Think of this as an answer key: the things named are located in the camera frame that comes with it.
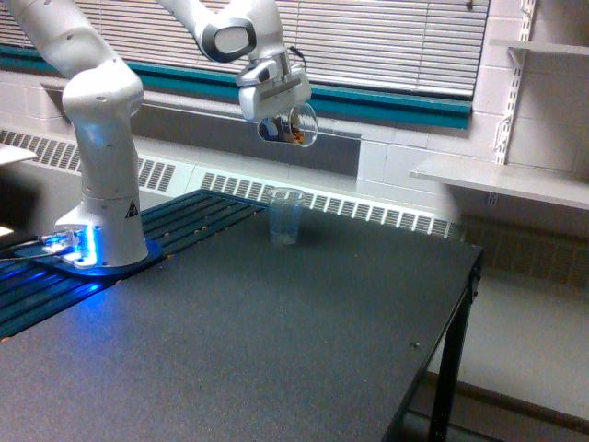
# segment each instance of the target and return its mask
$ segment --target blue led light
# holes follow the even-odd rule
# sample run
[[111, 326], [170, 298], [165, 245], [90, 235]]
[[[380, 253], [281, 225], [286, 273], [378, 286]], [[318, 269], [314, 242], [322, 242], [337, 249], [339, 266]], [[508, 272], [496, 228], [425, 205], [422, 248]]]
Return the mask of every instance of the blue led light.
[[86, 258], [91, 262], [98, 261], [98, 251], [96, 247], [96, 239], [94, 238], [94, 228], [92, 226], [86, 227]]

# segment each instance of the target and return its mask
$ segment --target shelf bracket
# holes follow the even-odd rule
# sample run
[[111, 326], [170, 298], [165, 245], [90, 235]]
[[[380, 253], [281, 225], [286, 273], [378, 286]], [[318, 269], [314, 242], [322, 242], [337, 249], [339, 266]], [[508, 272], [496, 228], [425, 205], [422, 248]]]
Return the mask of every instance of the shelf bracket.
[[[530, 33], [534, 22], [534, 12], [536, 10], [536, 0], [521, 0], [520, 8], [524, 15], [522, 28], [519, 35], [520, 41], [530, 41]], [[507, 100], [507, 110], [504, 118], [497, 126], [495, 133], [495, 142], [493, 150], [495, 151], [495, 162], [497, 164], [507, 163], [507, 154], [511, 142], [512, 130], [514, 126], [515, 110], [519, 99], [520, 87], [522, 86], [522, 77], [525, 67], [525, 51], [519, 51], [509, 48], [509, 55], [514, 62], [514, 71], [512, 75], [512, 84]]]
[[525, 63], [525, 51], [517, 48], [507, 48], [507, 52], [509, 53], [512, 62], [514, 62], [515, 67], [523, 69]]

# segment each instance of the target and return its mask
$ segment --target cable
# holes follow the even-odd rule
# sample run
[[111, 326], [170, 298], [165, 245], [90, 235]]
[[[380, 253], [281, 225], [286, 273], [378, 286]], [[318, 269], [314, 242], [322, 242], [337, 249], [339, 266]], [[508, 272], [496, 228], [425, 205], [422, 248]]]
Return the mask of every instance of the cable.
[[5, 249], [0, 250], [0, 254], [4, 255], [10, 251], [22, 249], [23, 247], [27, 246], [36, 246], [37, 244], [42, 244], [42, 241], [40, 239], [34, 239], [32, 241], [23, 242], [21, 244], [17, 244], [16, 246], [7, 247]]
[[67, 253], [67, 252], [64, 252], [63, 250], [60, 250], [60, 251], [55, 252], [55, 253], [43, 253], [42, 255], [30, 255], [30, 256], [23, 256], [23, 257], [16, 257], [16, 258], [3, 258], [3, 259], [0, 260], [0, 262], [33, 261], [33, 260], [39, 260], [41, 258], [50, 258], [51, 256], [59, 256], [59, 255], [65, 254], [65, 253]]
[[293, 54], [294, 54], [294, 55], [296, 55], [296, 56], [297, 56], [297, 57], [299, 57], [301, 60], [303, 60], [303, 63], [305, 64], [305, 69], [306, 69], [306, 58], [305, 58], [305, 56], [303, 55], [303, 53], [302, 53], [302, 52], [301, 52], [299, 49], [297, 49], [295, 46], [291, 46], [291, 47], [290, 47], [290, 48], [288, 48], [288, 49], [290, 49], [290, 50], [293, 52]]

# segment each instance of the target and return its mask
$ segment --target black tabletop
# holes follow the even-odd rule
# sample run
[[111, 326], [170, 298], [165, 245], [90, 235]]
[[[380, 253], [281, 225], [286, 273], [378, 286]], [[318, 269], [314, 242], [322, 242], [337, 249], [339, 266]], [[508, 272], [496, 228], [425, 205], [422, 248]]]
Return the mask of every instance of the black tabletop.
[[0, 438], [381, 440], [480, 250], [312, 212], [279, 248], [267, 222], [0, 344]]

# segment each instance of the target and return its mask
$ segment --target table leg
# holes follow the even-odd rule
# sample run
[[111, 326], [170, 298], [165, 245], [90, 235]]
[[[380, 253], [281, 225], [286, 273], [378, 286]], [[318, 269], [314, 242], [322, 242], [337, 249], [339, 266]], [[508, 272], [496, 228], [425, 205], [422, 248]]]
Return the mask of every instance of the table leg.
[[458, 312], [452, 319], [452, 323], [445, 334], [444, 353], [433, 403], [429, 442], [445, 442], [448, 424], [450, 423], [450, 413], [452, 412], [452, 402], [458, 382], [462, 349], [467, 334], [470, 305], [474, 297], [475, 281], [475, 277], [471, 278], [468, 293], [462, 300]]

